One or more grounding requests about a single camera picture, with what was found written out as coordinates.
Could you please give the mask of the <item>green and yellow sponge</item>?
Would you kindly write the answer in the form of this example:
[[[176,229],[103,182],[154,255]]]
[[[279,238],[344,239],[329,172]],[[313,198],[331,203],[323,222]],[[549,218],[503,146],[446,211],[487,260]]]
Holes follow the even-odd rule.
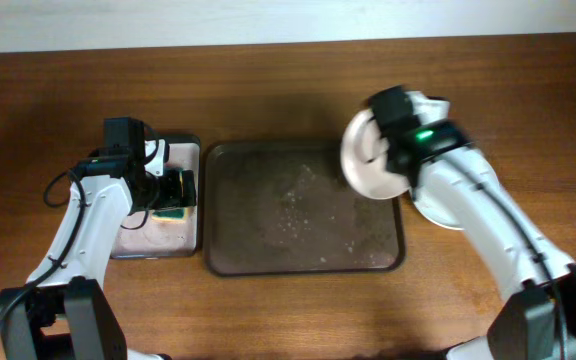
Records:
[[[182,186],[180,172],[183,169],[166,169],[158,178],[157,199],[150,207],[152,216],[163,220],[182,220],[187,207],[181,206]]]

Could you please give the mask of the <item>white plate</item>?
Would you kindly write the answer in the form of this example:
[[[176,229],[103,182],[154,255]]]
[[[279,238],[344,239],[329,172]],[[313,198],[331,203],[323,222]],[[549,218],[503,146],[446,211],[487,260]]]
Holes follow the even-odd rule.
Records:
[[[428,191],[411,189],[409,193],[415,208],[428,221],[445,229],[463,230],[456,217]]]
[[[359,111],[344,131],[340,148],[342,171],[348,184],[366,198],[392,199],[410,188],[405,176],[386,170],[388,146],[370,109]]]

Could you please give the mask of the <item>white plate front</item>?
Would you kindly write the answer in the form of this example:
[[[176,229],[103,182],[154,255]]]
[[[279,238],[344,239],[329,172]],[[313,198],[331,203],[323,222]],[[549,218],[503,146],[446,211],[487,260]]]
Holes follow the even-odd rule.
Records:
[[[411,189],[409,193],[415,208],[428,221],[445,229],[463,230],[456,217],[428,191]]]

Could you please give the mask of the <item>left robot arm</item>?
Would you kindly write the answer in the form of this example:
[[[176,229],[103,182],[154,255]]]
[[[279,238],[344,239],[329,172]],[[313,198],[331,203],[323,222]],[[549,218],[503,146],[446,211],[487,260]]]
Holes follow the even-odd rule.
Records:
[[[0,292],[8,359],[142,359],[103,291],[112,259],[191,256],[198,247],[201,145],[147,123],[105,120],[103,144],[62,174],[66,212],[40,264]]]

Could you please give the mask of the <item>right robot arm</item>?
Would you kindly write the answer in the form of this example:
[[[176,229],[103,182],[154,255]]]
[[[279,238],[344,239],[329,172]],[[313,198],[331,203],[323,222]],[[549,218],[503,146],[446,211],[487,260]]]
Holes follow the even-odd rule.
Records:
[[[525,215],[454,122],[422,123],[401,86],[371,96],[368,106],[388,143],[386,171],[457,221],[504,301],[485,335],[442,358],[576,359],[575,261]]]

